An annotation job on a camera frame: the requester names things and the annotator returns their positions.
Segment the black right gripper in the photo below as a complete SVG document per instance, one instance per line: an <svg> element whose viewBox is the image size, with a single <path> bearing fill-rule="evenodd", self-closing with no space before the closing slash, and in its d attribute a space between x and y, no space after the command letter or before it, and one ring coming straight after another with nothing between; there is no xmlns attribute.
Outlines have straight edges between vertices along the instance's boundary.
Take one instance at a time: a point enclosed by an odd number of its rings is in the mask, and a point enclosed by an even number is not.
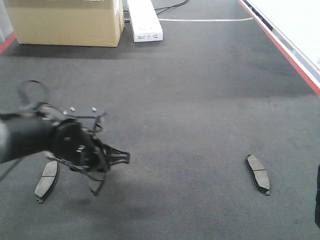
<svg viewBox="0 0 320 240"><path fill-rule="evenodd" d="M314 222L320 228L320 166L317 170Z"/></svg>

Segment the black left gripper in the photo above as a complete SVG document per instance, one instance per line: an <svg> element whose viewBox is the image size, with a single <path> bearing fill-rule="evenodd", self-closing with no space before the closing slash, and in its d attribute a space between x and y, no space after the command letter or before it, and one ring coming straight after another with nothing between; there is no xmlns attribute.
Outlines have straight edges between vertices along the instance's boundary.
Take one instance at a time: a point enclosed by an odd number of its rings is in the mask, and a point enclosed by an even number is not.
<svg viewBox="0 0 320 240"><path fill-rule="evenodd" d="M90 180L104 180L107 164L114 166L130 163L129 152L120 151L107 144L103 144L101 148L95 145L92 139L90 132L97 134L103 131L104 117L107 115L105 109L71 106L64 109L63 113L76 118L81 124L66 121L55 129L48 151L58 162Z"/></svg>

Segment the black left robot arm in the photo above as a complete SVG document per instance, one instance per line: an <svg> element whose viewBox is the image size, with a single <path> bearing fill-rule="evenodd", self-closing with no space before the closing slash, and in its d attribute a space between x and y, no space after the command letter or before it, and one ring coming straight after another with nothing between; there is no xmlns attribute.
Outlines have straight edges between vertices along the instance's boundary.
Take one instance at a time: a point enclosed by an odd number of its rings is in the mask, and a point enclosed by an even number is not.
<svg viewBox="0 0 320 240"><path fill-rule="evenodd" d="M104 144L96 135L99 115L64 113L49 104L0 115L0 162L6 163L47 151L74 172L106 173L128 164L130 154Z"/></svg>

